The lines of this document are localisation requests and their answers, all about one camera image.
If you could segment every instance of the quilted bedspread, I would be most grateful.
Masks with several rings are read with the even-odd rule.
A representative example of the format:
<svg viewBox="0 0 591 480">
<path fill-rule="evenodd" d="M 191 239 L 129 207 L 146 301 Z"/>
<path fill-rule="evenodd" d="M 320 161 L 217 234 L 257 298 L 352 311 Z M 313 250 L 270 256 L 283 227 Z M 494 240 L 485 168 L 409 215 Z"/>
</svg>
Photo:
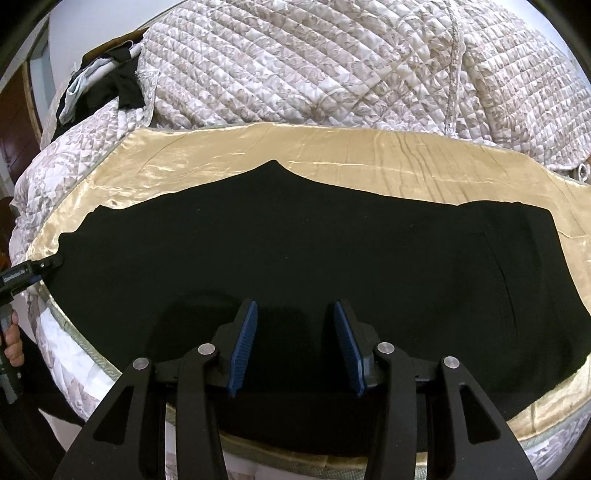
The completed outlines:
<svg viewBox="0 0 591 480">
<path fill-rule="evenodd" d="M 9 245 L 13 265 L 26 259 L 43 222 L 71 188 L 123 137 L 151 123 L 157 77 L 151 72 L 137 75 L 147 86 L 144 108 L 123 111 L 118 98 L 110 101 L 43 149 L 18 179 L 11 203 L 19 213 Z"/>
<path fill-rule="evenodd" d="M 490 0 L 189 0 L 144 35 L 160 125 L 273 121 L 432 132 L 567 172 L 591 93 Z"/>
</svg>

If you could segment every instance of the gold satin fabric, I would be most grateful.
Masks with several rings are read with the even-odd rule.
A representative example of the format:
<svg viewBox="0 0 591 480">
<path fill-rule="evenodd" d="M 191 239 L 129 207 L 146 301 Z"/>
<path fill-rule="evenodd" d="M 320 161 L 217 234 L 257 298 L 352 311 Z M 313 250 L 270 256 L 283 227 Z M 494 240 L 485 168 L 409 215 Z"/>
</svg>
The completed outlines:
<svg viewBox="0 0 591 480">
<path fill-rule="evenodd" d="M 56 207 L 28 256 L 55 253 L 60 233 L 75 231 L 99 205 L 126 208 L 273 159 L 305 178 L 381 195 L 452 204 L 519 201 L 546 208 L 554 217 L 574 283 L 591 310 L 591 187 L 559 177 L 517 152 L 431 134 L 271 123 L 192 132 L 136 130 Z M 53 304 L 53 310 L 59 308 Z M 66 322 L 74 339 L 113 371 Z M 591 397 L 590 365 L 591 356 L 576 374 L 509 422 L 519 440 L 555 426 Z M 227 435 L 223 442 L 316 466 L 359 469 L 366 461 L 285 452 Z M 417 460 L 425 465 L 426 455 Z"/>
</svg>

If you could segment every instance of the black clamp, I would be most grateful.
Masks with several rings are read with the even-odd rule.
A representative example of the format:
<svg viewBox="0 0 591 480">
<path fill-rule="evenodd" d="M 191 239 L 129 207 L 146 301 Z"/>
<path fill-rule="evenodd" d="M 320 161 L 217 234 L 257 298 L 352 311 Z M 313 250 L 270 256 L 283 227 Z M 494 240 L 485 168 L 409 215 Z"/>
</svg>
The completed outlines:
<svg viewBox="0 0 591 480">
<path fill-rule="evenodd" d="M 206 387 L 225 388 L 230 396 L 240 389 L 256 323 L 256 303 L 246 300 L 211 343 L 156 365 L 136 359 L 79 433 L 54 480 L 165 480 L 165 405 L 174 389 L 178 479 L 227 480 Z M 358 396 L 386 390 L 366 480 L 414 479 L 417 391 L 425 392 L 428 404 L 427 480 L 537 478 L 505 420 L 456 358 L 411 358 L 381 342 L 344 300 L 335 304 L 335 328 Z"/>
<path fill-rule="evenodd" d="M 46 274 L 61 266 L 60 254 L 42 260 L 27 260 L 0 274 L 0 305 L 13 301 L 14 296 L 40 281 Z"/>
<path fill-rule="evenodd" d="M 361 396 L 383 386 L 366 480 L 414 479 L 417 391 L 427 398 L 427 480 L 535 480 L 535 470 L 506 421 L 457 358 L 415 359 L 381 342 L 350 304 L 335 304 L 335 328 L 349 383 Z"/>
<path fill-rule="evenodd" d="M 147 358 L 136 359 L 80 431 L 54 480 L 165 480 L 166 399 L 174 389 L 179 480 L 227 480 L 206 387 L 236 395 L 257 320 L 256 303 L 245 300 L 235 320 L 220 326 L 211 343 L 155 365 Z"/>
</svg>

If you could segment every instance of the wooden door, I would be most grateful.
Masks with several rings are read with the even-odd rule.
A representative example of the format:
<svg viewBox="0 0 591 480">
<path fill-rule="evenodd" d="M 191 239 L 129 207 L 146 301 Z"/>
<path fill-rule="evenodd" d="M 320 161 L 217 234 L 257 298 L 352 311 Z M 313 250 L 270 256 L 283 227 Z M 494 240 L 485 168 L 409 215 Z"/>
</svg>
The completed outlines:
<svg viewBox="0 0 591 480">
<path fill-rule="evenodd" d="M 0 92 L 0 152 L 14 183 L 39 153 L 31 122 L 31 91 L 27 63 Z"/>
</svg>

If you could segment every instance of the black garment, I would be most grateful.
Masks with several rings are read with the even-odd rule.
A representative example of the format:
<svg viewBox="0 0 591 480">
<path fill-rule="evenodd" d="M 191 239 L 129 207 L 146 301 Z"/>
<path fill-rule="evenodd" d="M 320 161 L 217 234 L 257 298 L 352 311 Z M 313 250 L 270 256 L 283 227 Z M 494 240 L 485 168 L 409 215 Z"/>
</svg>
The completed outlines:
<svg viewBox="0 0 591 480">
<path fill-rule="evenodd" d="M 25 363 L 21 367 L 23 395 L 8 405 L 0 391 L 0 478 L 23 480 L 8 454 L 12 446 L 33 470 L 32 478 L 50 480 L 65 454 L 47 420 L 39 412 L 83 426 L 84 422 L 70 408 L 56 387 L 35 343 L 21 330 Z M 2 433 L 9 436 L 7 441 Z"/>
<path fill-rule="evenodd" d="M 129 40 L 129 41 L 125 42 L 123 45 L 121 45 L 119 47 L 115 47 L 115 48 L 112 48 L 110 50 L 107 50 L 101 56 L 102 57 L 108 57 L 110 59 L 116 60 L 119 63 L 123 63 L 125 61 L 129 61 L 129 60 L 131 60 L 131 52 L 130 52 L 129 49 L 133 45 L 134 45 L 134 43 L 131 40 Z"/>
<path fill-rule="evenodd" d="M 269 162 L 124 210 L 99 207 L 59 243 L 64 264 L 49 289 L 119 369 L 182 356 L 256 299 L 244 388 L 216 400 L 219 425 L 295 451 L 369 451 L 380 399 L 348 387 L 337 299 L 412 356 L 458 357 L 507 420 L 591 351 L 552 217 L 520 203 L 385 197 Z"/>
<path fill-rule="evenodd" d="M 62 125 L 60 122 L 60 113 L 66 104 L 66 96 L 64 94 L 56 112 L 57 126 L 52 141 L 55 141 L 56 138 L 62 136 L 70 128 L 82 122 L 82 120 L 90 117 L 98 109 L 116 97 L 119 97 L 120 110 L 145 106 L 144 94 L 135 76 L 135 71 L 138 68 L 138 60 L 139 56 L 121 64 L 96 82 L 84 95 L 78 98 L 74 120 Z"/>
</svg>

